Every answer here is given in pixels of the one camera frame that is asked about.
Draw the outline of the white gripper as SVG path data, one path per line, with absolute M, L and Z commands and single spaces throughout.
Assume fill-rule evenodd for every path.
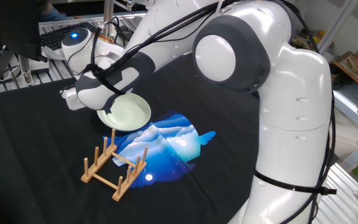
M 85 108 L 85 105 L 79 101 L 75 88 L 62 90 L 61 97 L 66 100 L 68 108 L 72 111 Z

